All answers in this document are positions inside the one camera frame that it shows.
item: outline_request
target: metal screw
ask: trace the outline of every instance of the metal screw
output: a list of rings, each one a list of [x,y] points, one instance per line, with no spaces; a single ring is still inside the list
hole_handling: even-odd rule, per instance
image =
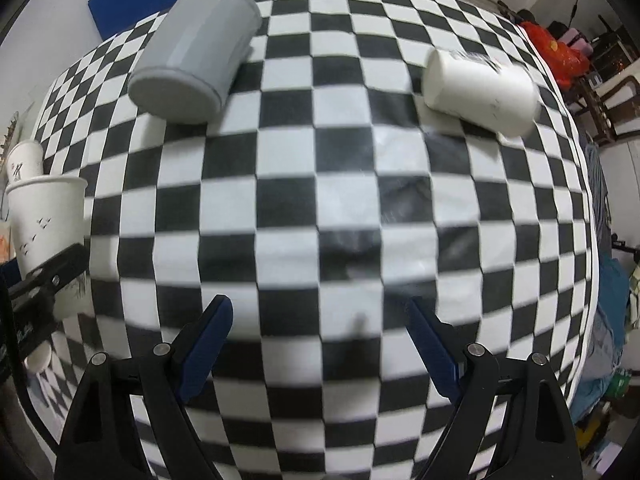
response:
[[[475,355],[476,357],[480,357],[484,354],[484,346],[478,343],[471,343],[468,347],[466,347],[466,349],[471,355]]]
[[[531,356],[531,360],[535,362],[537,365],[546,365],[546,357],[544,357],[541,353],[536,352]]]
[[[171,345],[169,345],[169,343],[158,343],[154,346],[154,354],[156,355],[167,355],[169,350],[171,350]]]
[[[95,354],[92,358],[91,358],[91,364],[96,365],[96,366],[100,366],[101,364],[103,364],[105,361],[107,360],[107,354],[100,352]]]

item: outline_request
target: gray cup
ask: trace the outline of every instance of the gray cup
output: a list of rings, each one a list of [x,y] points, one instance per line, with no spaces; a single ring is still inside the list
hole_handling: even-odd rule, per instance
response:
[[[178,0],[129,79],[129,97],[172,123],[211,122],[262,18],[254,0]]]

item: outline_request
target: checkerboard tablecloth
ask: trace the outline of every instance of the checkerboard tablecloth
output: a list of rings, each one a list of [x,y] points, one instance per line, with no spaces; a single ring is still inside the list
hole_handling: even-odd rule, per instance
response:
[[[234,326],[189,413],[225,479],[415,474],[451,407],[402,325],[414,294],[467,342],[548,355],[570,399],[597,295],[591,198],[575,125],[523,32],[457,0],[256,2],[262,27],[219,124],[165,124],[130,101],[162,16],[53,83],[35,138],[47,171],[88,181],[95,317],[52,336],[52,408],[64,417],[96,349],[148,351],[218,293]],[[496,138],[426,108],[434,46],[528,68],[535,131]]]

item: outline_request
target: orange bag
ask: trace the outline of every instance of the orange bag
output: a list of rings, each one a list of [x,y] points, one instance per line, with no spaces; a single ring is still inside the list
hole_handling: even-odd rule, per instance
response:
[[[561,90],[571,88],[572,80],[575,77],[589,71],[589,60],[586,56],[578,50],[556,41],[546,28],[531,22],[522,22],[520,26],[526,31],[540,57],[549,65]]]

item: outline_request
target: white cup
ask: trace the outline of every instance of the white cup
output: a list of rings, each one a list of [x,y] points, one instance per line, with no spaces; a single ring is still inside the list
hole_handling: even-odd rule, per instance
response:
[[[9,184],[41,176],[44,172],[43,156],[42,146],[35,140],[24,140],[16,144],[6,158],[6,176]]]
[[[439,49],[427,54],[422,94],[429,108],[505,137],[529,134],[540,106],[538,87],[523,67]]]

